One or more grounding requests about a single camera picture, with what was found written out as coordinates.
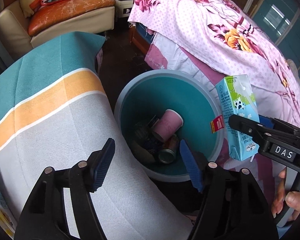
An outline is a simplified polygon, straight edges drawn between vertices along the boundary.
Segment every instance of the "leather sofa cushion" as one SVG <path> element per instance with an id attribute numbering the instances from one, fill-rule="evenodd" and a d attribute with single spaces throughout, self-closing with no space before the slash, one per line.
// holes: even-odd
<path id="1" fill-rule="evenodd" d="M 114 0 L 65 0 L 53 5 L 45 6 L 32 16 L 28 27 L 28 33 L 30 36 L 35 36 L 57 23 L 95 9 L 114 5 Z"/>

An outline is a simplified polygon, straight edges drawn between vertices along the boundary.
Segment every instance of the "light blue milk carton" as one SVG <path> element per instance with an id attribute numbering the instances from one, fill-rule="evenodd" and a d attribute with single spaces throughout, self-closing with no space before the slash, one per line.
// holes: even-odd
<path id="1" fill-rule="evenodd" d="M 259 122 L 256 100 L 247 75 L 229 76 L 217 85 L 222 114 L 226 124 L 229 155 L 231 158 L 243 161 L 258 152 L 258 144 L 252 137 L 230 128 L 229 117 L 237 114 Z"/>

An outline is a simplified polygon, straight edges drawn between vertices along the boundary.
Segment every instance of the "teal stripe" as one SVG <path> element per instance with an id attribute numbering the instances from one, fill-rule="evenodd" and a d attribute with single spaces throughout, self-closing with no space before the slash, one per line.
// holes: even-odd
<path id="1" fill-rule="evenodd" d="M 104 41 L 104 37 L 91 33 L 67 33 L 12 64 L 0 75 L 0 120 L 16 104 L 65 74 L 83 67 L 95 72 L 95 56 Z"/>

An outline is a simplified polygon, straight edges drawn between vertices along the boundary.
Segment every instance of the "window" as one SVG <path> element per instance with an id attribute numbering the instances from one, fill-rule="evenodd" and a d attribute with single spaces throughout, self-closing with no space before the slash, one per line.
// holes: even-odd
<path id="1" fill-rule="evenodd" d="M 290 21 L 284 17 L 284 14 L 274 4 L 271 6 L 263 21 L 276 30 L 277 37 L 280 37 L 290 25 Z"/>

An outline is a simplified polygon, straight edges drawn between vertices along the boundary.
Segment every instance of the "orange stripe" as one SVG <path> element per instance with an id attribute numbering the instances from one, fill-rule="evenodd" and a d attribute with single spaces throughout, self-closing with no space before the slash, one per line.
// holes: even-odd
<path id="1" fill-rule="evenodd" d="M 18 130 L 46 116 L 67 101 L 89 91 L 103 90 L 99 78 L 92 72 L 76 72 L 40 95 L 23 103 L 0 124 L 0 147 Z"/>

